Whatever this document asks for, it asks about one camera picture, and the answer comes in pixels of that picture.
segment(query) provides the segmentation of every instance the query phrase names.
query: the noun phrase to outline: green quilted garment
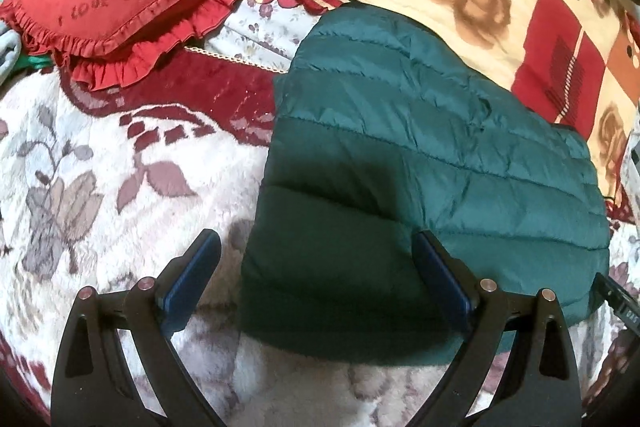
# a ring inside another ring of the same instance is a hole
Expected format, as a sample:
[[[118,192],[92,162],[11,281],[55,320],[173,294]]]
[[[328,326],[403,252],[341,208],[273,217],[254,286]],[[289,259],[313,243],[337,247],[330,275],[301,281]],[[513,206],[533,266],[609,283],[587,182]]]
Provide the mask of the green quilted garment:
[[[552,288],[569,325],[594,310],[609,229],[584,140],[429,29],[345,5],[321,18],[274,89],[242,263],[246,333],[329,359],[449,362],[461,339],[411,259],[422,229],[504,290]]]

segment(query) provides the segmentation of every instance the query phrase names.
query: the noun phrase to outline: bed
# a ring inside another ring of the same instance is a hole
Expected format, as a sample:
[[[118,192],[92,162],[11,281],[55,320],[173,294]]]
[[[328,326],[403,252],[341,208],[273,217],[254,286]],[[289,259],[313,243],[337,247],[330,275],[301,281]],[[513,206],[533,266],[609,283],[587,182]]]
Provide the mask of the bed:
[[[271,80],[317,13],[350,0],[242,0],[212,34],[143,81],[91,91],[65,68],[0,98],[0,365],[49,419],[51,378],[79,288],[130,288],[204,228],[220,267],[172,342],[228,425],[401,427],[446,367],[380,367],[286,353],[238,331],[242,253],[268,154]],[[640,32],[630,0],[359,0],[411,16],[471,67],[590,147],[610,222],[610,275],[640,295]],[[634,337],[607,307],[571,329],[585,402],[623,371]],[[161,412],[132,340],[127,362]],[[499,355],[474,410],[487,407]]]

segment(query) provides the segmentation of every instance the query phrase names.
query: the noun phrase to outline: metal screw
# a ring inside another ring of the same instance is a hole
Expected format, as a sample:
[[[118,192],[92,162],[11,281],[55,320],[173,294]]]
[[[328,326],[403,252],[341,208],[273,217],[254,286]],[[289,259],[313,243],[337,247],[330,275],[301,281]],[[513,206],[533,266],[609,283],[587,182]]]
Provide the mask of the metal screw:
[[[553,302],[556,300],[556,294],[549,288],[545,288],[542,290],[542,296],[549,302]]]
[[[85,286],[78,292],[78,297],[83,301],[87,300],[91,295],[94,294],[94,289],[91,286]]]
[[[495,292],[498,289],[498,285],[493,279],[482,279],[480,281],[480,287],[486,292]]]
[[[156,284],[156,280],[153,277],[143,277],[138,281],[138,288],[141,290],[150,290]]]

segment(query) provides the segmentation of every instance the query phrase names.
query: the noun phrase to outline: black device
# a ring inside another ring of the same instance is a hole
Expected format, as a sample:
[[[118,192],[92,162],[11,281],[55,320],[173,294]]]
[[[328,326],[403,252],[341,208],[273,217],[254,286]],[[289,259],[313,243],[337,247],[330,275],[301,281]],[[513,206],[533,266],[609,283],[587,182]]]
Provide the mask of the black device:
[[[177,356],[170,338],[184,329],[221,255],[220,238],[203,230],[187,252],[157,279],[129,291],[99,295],[85,287],[71,309],[52,385],[52,427],[224,427]],[[585,427],[616,407],[610,393],[583,410],[575,356],[553,290],[535,296],[508,293],[478,280],[430,232],[414,236],[415,267],[430,295],[464,342],[444,377],[408,427]],[[602,292],[626,320],[640,316],[636,302],[607,277]],[[140,400],[117,329],[130,330],[146,375],[166,416]],[[505,331],[515,331],[511,354],[491,405],[467,416]],[[629,364],[640,369],[640,351]],[[622,375],[618,389],[637,385]]]

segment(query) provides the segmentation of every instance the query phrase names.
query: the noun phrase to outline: floral blanket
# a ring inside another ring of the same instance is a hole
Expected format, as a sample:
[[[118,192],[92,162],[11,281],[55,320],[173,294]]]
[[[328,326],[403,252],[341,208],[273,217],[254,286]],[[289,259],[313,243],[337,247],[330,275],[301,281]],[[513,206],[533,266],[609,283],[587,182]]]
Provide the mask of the floral blanket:
[[[88,92],[64,70],[4,87],[0,363],[45,418],[78,289],[118,291],[157,275],[205,227],[221,235],[222,262],[172,342],[228,425],[401,427],[434,389],[445,367],[326,362],[236,328],[240,263],[271,137],[271,79],[315,20],[245,0],[202,43],[209,55],[177,52],[127,89]],[[639,139],[636,124],[622,168],[636,216],[640,176],[629,156]],[[638,229],[624,208],[611,216],[610,272],[638,296]],[[571,334],[589,401],[625,366],[631,335],[606,307]],[[130,336],[122,343],[144,403],[160,412]],[[475,410],[489,404],[505,361],[496,358]]]

